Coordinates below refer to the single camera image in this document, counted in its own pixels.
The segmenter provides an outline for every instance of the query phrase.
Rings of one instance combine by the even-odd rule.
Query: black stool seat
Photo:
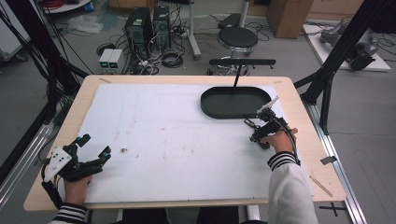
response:
[[[239,26],[221,29],[218,39],[223,47],[237,51],[252,51],[259,42],[256,34]]]

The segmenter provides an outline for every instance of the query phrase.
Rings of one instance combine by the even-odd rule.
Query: robotic hand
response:
[[[295,141],[291,134],[291,129],[289,128],[288,123],[283,118],[278,118],[276,116],[276,113],[271,109],[271,106],[278,99],[279,98],[276,97],[270,103],[264,105],[260,110],[257,111],[257,117],[263,120],[264,122],[266,122],[264,126],[260,127],[250,119],[245,119],[245,123],[248,126],[254,128],[254,133],[253,135],[250,136],[250,141],[259,143],[262,149],[268,149],[270,148],[269,143],[262,143],[261,139],[264,138],[265,136],[268,136],[271,133],[276,133],[279,129],[283,129],[285,133],[288,135],[293,145],[295,160],[297,161],[298,164],[300,164],[300,161],[298,160],[298,156],[297,156],[297,148],[295,145]]]
[[[41,185],[58,209],[62,205],[62,199],[57,188],[50,181],[54,176],[59,175],[69,182],[78,181],[102,172],[103,166],[111,158],[111,149],[106,147],[98,155],[99,159],[87,162],[78,161],[78,146],[83,147],[90,139],[91,137],[88,134],[84,134],[83,137],[78,137],[68,146],[56,147],[51,158],[44,163],[41,169],[41,176],[44,180]]]
[[[347,22],[341,21],[331,30],[323,31],[320,35],[319,41],[321,43],[329,43],[332,47],[334,47],[347,26]],[[366,31],[355,48],[347,56],[346,62],[354,71],[363,70],[365,67],[367,67],[367,65],[375,61],[372,56],[378,50],[378,40],[371,37],[369,32]]]

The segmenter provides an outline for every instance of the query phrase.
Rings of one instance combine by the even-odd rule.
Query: cardboard box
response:
[[[274,37],[297,38],[314,0],[272,0],[267,21]]]
[[[108,5],[116,10],[128,12],[133,7],[148,7],[150,12],[157,5],[156,0],[108,0]]]
[[[265,16],[267,13],[268,5],[256,4],[254,1],[250,1],[247,14],[249,16]]]
[[[308,18],[340,21],[353,17],[361,3],[363,0],[314,0]]]

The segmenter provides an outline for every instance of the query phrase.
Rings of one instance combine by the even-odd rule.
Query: person's left hand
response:
[[[92,175],[75,182],[64,181],[64,192],[66,203],[82,205],[87,197],[87,187],[92,180]]]

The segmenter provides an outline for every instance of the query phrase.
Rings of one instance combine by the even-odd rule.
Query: white sleeve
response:
[[[86,224],[84,219],[87,212],[84,206],[64,203],[56,217],[48,224]]]
[[[318,219],[308,178],[295,160],[290,159],[290,155],[282,152],[268,161],[273,169],[269,186],[268,223],[316,224]]]

